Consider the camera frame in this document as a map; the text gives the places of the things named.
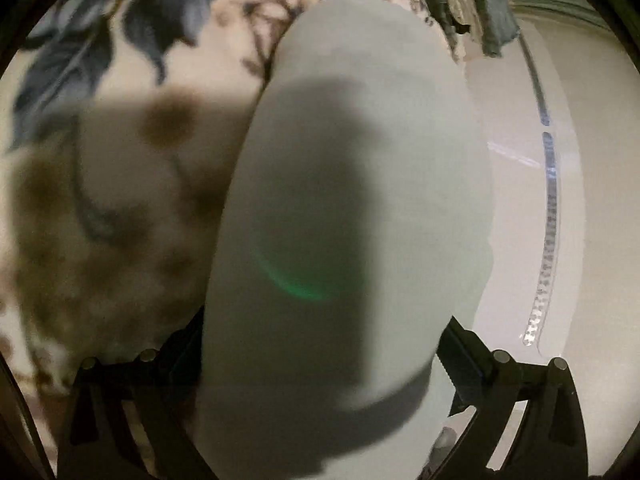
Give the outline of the light green fleece pant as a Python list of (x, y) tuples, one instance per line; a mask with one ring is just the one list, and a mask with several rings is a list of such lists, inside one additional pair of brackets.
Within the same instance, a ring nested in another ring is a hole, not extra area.
[(492, 268), (487, 143), (436, 30), (323, 0), (285, 33), (224, 206), (194, 440), (221, 479), (413, 479), (436, 349)]

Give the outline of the floral cream bed blanket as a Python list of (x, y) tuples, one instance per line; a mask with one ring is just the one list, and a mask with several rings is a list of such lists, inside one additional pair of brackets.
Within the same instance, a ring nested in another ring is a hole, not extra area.
[[(1, 300), (49, 455), (76, 366), (156, 347), (204, 300), (224, 199), (274, 51), (321, 0), (58, 0), (1, 81)], [(466, 88), (430, 0), (447, 105)]]

